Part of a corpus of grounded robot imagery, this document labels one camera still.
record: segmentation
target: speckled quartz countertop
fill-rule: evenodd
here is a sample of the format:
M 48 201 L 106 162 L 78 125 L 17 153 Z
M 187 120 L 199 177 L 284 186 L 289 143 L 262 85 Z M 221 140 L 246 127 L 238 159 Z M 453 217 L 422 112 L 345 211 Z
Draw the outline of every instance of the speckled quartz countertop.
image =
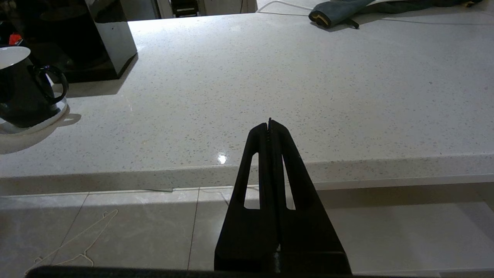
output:
M 122 79 L 72 84 L 63 121 L 1 138 L 0 194 L 232 185 L 269 117 L 318 188 L 493 182 L 492 10 L 366 15 L 360 30 L 276 14 L 130 22 L 138 59 Z

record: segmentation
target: white tile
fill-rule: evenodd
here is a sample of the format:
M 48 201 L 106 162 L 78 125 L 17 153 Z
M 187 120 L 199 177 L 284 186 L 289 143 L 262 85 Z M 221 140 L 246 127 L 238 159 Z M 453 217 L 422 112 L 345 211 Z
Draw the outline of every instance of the white tile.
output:
M 259 208 L 259 189 L 248 187 L 245 207 Z M 232 188 L 200 189 L 189 269 L 213 270 L 214 249 L 225 219 Z
M 197 197 L 197 190 L 90 194 L 53 263 L 186 269 Z
M 0 276 L 51 263 L 86 194 L 0 197 Z
M 494 267 L 494 213 L 467 186 L 320 191 L 353 272 Z

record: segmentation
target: red object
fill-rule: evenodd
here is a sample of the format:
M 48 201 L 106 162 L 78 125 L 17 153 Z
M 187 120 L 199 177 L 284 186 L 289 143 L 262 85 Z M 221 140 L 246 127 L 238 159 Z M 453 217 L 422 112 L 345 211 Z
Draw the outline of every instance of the red object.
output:
M 8 45 L 14 46 L 21 39 L 21 35 L 14 33 L 10 35 L 10 38 L 8 38 Z

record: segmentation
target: black mug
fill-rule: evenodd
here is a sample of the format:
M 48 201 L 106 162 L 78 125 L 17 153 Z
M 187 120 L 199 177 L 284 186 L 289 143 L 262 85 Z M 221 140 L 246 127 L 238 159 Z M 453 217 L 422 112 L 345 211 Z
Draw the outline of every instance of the black mug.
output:
M 56 104 L 67 94 L 69 84 L 54 66 L 34 66 L 27 47 L 0 48 L 0 118 L 20 127 L 32 127 L 56 115 Z M 55 97 L 46 77 L 53 73 L 62 83 L 63 92 Z

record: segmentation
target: grout line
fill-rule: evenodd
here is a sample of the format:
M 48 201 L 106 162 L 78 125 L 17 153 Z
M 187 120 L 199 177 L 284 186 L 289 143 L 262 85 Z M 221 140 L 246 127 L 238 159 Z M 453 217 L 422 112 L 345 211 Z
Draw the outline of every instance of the grout line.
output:
M 194 224 L 192 224 L 192 236 L 190 238 L 189 261 L 187 262 L 187 270 L 189 270 L 189 266 L 190 266 L 190 256 L 192 254 L 192 242 L 194 241 L 194 228 L 196 227 L 197 207 L 198 206 L 199 206 L 199 190 L 197 190 L 196 213 L 194 214 Z
M 66 238 L 67 238 L 67 236 L 69 235 L 70 229 L 72 229 L 72 226 L 73 226 L 73 225 L 74 225 L 74 223 L 76 222 L 76 218 L 77 218 L 77 216 L 79 216 L 79 213 L 81 212 L 81 209 L 82 209 L 82 207 L 84 206 L 84 203 L 86 203 L 86 199 L 87 199 L 87 197 L 88 197 L 88 196 L 89 196 L 89 192 L 87 193 L 86 198 L 84 198 L 84 201 L 82 202 L 81 207 L 80 207 L 80 208 L 79 208 L 79 210 L 77 211 L 77 214 L 76 214 L 76 216 L 74 217 L 74 220 L 72 220 L 72 223 L 70 223 L 70 227 L 69 227 L 69 229 L 67 230 L 67 232 L 65 233 L 65 236 L 63 237 L 63 240 L 62 240 L 62 242 L 60 243 L 60 246 L 62 246 L 62 245 L 63 245 L 63 243 L 65 242 L 65 239 L 66 239 Z M 50 264 L 51 264 L 51 265 L 53 264 L 53 261 L 55 261 L 55 258 L 57 257 L 57 255 L 58 255 L 58 251 L 59 251 L 59 250 L 57 250 L 57 251 L 55 252 L 55 255 L 53 255 L 53 259 L 51 259 L 51 261 L 50 261 Z

